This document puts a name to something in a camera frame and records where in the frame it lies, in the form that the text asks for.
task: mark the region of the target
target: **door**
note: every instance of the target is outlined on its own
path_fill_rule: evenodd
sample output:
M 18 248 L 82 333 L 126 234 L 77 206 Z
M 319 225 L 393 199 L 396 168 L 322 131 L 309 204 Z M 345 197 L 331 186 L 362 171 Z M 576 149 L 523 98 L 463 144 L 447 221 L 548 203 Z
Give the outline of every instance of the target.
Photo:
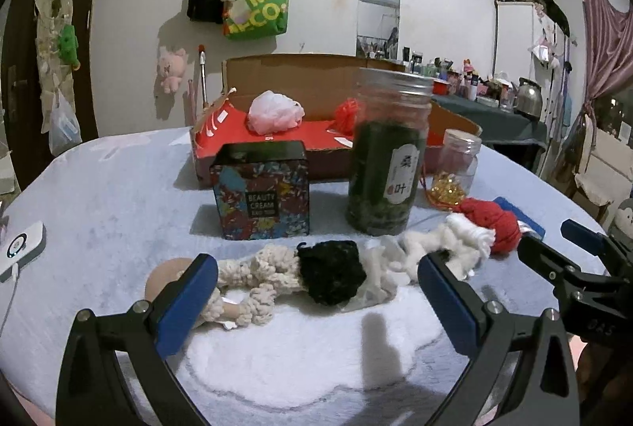
M 73 72 L 75 108 L 84 142 L 97 138 L 90 80 L 89 29 L 93 0 L 73 0 L 73 25 L 81 63 Z M 22 189 L 53 160 L 42 107 L 36 55 L 35 0 L 11 0 L 2 43 L 2 105 L 11 160 Z

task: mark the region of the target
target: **dark green tablecloth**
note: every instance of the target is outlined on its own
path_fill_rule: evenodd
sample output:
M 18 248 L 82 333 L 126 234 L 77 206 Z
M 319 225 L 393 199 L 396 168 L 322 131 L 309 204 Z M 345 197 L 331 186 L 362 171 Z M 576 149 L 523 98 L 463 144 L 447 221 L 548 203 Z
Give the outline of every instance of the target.
M 491 145 L 537 145 L 547 148 L 548 129 L 543 122 L 526 119 L 455 95 L 433 95 L 442 108 L 466 117 L 482 129 L 482 142 Z

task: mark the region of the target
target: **pink plush toy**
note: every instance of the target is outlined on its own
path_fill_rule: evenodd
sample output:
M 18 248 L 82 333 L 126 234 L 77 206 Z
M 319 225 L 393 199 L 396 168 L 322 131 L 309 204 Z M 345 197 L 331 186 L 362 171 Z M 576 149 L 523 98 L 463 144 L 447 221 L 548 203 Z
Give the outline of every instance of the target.
M 175 53 L 166 48 L 160 48 L 160 58 L 158 58 L 158 77 L 162 77 L 161 86 L 165 93 L 175 93 L 185 75 L 187 62 L 185 49 L 179 49 Z

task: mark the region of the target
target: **red cup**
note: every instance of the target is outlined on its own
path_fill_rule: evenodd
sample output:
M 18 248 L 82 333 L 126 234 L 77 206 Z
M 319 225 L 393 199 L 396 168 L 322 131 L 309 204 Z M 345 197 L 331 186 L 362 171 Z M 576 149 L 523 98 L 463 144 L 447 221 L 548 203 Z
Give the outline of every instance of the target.
M 450 83 L 441 79 L 433 80 L 433 93 L 436 95 L 448 95 L 448 87 Z

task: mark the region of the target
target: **green plush toy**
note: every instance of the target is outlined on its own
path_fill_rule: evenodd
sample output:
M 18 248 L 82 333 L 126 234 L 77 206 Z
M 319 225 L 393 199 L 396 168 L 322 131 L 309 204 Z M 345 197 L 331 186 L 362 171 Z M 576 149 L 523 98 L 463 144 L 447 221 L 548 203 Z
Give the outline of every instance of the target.
M 75 26 L 67 24 L 64 29 L 61 30 L 59 35 L 59 58 L 65 64 L 70 65 L 73 70 L 78 70 L 81 66 L 77 59 L 77 48 L 79 42 L 77 36 L 75 36 Z

